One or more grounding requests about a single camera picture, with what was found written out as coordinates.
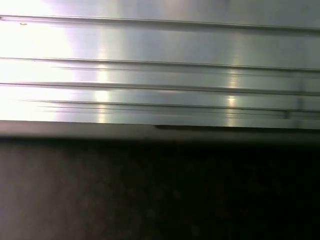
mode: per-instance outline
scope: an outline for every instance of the dark floor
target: dark floor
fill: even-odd
[[[317,152],[2,139],[0,239],[314,239]]]

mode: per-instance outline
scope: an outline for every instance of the metal panel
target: metal panel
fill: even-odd
[[[50,22],[0,23],[0,57],[320,69],[320,35],[187,31]]]
[[[220,91],[301,91],[301,79],[234,73],[161,72],[128,69],[43,67],[0,62],[0,83],[54,86],[199,89]]]
[[[320,93],[320,78],[307,78],[304,80],[304,90],[310,93]]]
[[[320,129],[319,7],[1,1],[0,120]]]
[[[0,15],[67,16],[319,28],[316,0],[10,0]]]
[[[205,91],[121,88],[96,90],[88,88],[63,89],[0,86],[0,101],[19,100],[295,110],[299,107],[300,98],[293,95],[226,94]]]

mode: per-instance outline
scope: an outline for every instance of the dark carpet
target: dark carpet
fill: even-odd
[[[2,139],[0,239],[314,239],[318,152]]]

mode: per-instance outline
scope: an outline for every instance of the horizontal groove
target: horizontal groove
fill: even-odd
[[[254,25],[254,24],[230,24],[220,22],[198,22],[178,20],[155,20],[155,19],[130,19],[130,18],[107,18],[107,17],[79,17],[79,16],[41,16],[41,15],[0,15],[0,21],[11,22],[54,22],[72,24],[126,24],[127,26],[141,26],[151,28],[171,29],[248,29],[262,31],[276,31],[286,33],[309,33],[320,34],[320,28],[316,27],[293,27],[276,25]]]
[[[320,73],[320,68],[298,68],[298,67],[269,67],[269,66],[248,66],[232,64],[206,64],[206,63],[187,63],[187,62],[167,62],[167,61],[139,61],[139,60],[100,60],[89,58],[55,58],[55,57],[1,57],[0,60],[17,60],[17,61],[37,61],[53,63],[83,63],[83,64],[127,64],[127,65],[148,65],[148,66],[168,66],[168,67],[207,67],[239,70],[262,70],[262,71],[282,71],[282,72],[306,72]]]
[[[0,23],[2,59],[319,70],[319,36]]]
[[[0,86],[0,101],[6,102],[8,100],[275,110],[299,110],[302,107],[301,102],[306,102],[303,106],[306,110],[320,108],[320,97],[297,95],[125,88]]]

